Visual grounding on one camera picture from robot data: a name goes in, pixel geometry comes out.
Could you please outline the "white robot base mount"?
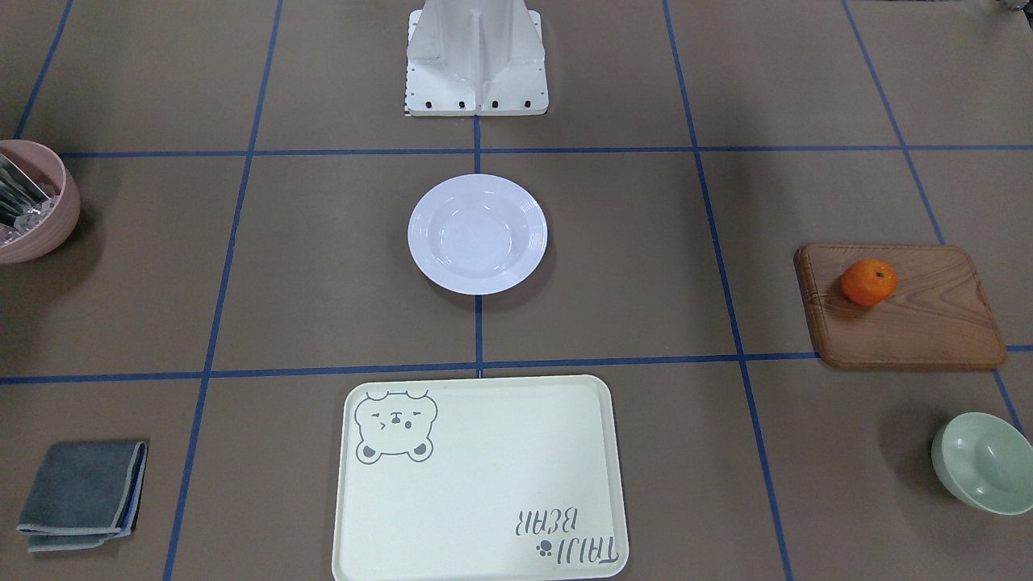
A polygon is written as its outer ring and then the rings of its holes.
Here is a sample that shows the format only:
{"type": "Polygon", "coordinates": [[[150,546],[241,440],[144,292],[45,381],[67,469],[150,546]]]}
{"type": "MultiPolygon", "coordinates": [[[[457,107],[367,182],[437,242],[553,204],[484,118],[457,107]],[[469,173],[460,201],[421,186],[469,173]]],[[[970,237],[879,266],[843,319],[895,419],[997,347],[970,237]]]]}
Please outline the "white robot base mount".
{"type": "Polygon", "coordinates": [[[547,112],[542,17],[524,1],[427,1],[407,33],[406,115],[547,112]]]}

